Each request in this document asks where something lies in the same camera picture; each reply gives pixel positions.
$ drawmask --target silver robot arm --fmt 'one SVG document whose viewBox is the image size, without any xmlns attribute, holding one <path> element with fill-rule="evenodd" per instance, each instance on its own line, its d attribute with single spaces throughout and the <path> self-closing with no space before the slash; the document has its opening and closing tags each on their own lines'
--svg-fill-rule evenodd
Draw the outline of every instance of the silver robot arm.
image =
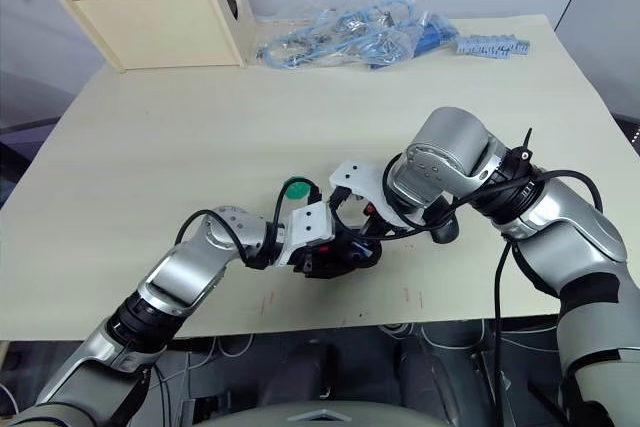
<svg viewBox="0 0 640 427">
<path fill-rule="evenodd" d="M 265 248 L 269 227 L 236 207 L 214 211 L 248 258 Z M 174 246 L 136 292 L 100 323 L 11 425 L 125 425 L 144 402 L 150 370 L 183 322 L 239 257 L 229 233 L 206 215 L 194 237 Z"/>
<path fill-rule="evenodd" d="M 406 205 L 427 208 L 443 191 L 465 197 L 535 178 L 541 171 L 530 157 L 526 147 L 507 149 L 470 113 L 444 107 L 393 166 L 389 186 Z M 556 178 L 472 205 L 514 243 L 515 260 L 534 286 L 560 299 L 561 401 L 572 425 L 638 425 L 640 290 L 616 228 Z"/>
</svg>

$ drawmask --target clear plastic bag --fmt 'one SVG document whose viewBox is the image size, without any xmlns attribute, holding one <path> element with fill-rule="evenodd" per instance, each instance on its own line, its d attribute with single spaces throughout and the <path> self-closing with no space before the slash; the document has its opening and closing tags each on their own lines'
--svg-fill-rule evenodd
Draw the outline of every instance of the clear plastic bag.
<svg viewBox="0 0 640 427">
<path fill-rule="evenodd" d="M 346 62 L 384 66 L 408 60 L 428 23 L 427 3 L 307 0 L 280 12 L 276 17 L 286 20 L 263 30 L 256 57 L 280 69 Z"/>
</svg>

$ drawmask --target white table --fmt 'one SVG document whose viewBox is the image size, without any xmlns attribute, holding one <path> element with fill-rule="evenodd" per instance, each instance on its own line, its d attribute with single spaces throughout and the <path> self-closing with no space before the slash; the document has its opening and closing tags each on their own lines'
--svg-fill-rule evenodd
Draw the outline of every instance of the white table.
<svg viewBox="0 0 640 427">
<path fill-rule="evenodd" d="M 503 61 L 441 50 L 374 72 L 120 75 L 104 67 L 0 214 L 0 339 L 84 338 L 135 289 L 191 212 L 233 204 L 270 217 L 283 180 L 305 175 L 328 192 L 343 160 L 384 165 L 442 105 L 473 112 L 508 146 L 532 126 L 534 162 L 592 176 L 640 280 L 640 162 L 547 20 L 456 25 L 516 34 L 531 41 L 531 53 Z M 435 245 L 428 234 L 386 243 L 378 266 L 331 281 L 233 263 L 180 335 L 492 317 L 503 244 L 470 208 L 458 215 L 455 243 Z M 513 261 L 502 293 L 505 316 L 558 310 Z"/>
</svg>

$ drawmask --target green object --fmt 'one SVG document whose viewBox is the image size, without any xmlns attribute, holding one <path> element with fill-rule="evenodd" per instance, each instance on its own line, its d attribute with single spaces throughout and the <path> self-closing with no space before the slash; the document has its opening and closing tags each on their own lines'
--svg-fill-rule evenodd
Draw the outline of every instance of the green object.
<svg viewBox="0 0 640 427">
<path fill-rule="evenodd" d="M 298 200 L 309 195 L 310 190 L 311 190 L 311 187 L 309 187 L 304 182 L 295 182 L 289 186 L 289 188 L 284 193 L 284 195 L 287 199 Z"/>
</svg>

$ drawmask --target table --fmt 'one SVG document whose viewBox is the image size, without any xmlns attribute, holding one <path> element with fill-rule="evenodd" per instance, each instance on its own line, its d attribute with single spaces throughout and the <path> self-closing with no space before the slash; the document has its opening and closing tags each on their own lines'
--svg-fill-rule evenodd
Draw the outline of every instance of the table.
<svg viewBox="0 0 640 427">
<path fill-rule="evenodd" d="M 546 18 L 455 24 L 463 33 L 516 34 L 531 41 L 531 53 L 491 60 L 444 49 L 373 72 L 121 75 L 104 67 L 0 213 L 0 338 L 84 338 L 135 289 L 191 212 L 232 204 L 270 217 L 292 175 L 329 192 L 343 160 L 384 165 L 442 105 L 471 111 L 508 146 L 533 127 L 534 162 L 592 176 L 637 259 L 640 163 Z M 454 244 L 435 245 L 428 234 L 390 242 L 378 266 L 331 281 L 235 262 L 179 335 L 492 317 L 503 243 L 469 207 L 458 215 Z M 631 270 L 639 281 L 640 263 Z M 505 316 L 558 311 L 513 261 L 502 282 Z"/>
</svg>

